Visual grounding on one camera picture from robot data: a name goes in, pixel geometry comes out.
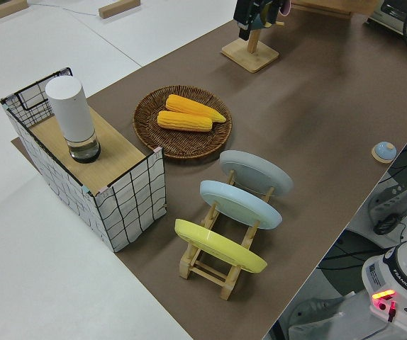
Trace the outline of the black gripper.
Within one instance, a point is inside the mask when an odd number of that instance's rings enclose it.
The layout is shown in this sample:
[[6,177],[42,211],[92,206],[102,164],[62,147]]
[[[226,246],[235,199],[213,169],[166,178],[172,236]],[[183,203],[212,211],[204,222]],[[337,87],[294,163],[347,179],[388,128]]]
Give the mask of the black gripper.
[[251,22],[260,11],[261,1],[237,0],[235,5],[234,20],[238,23],[239,38],[248,39],[251,32]]

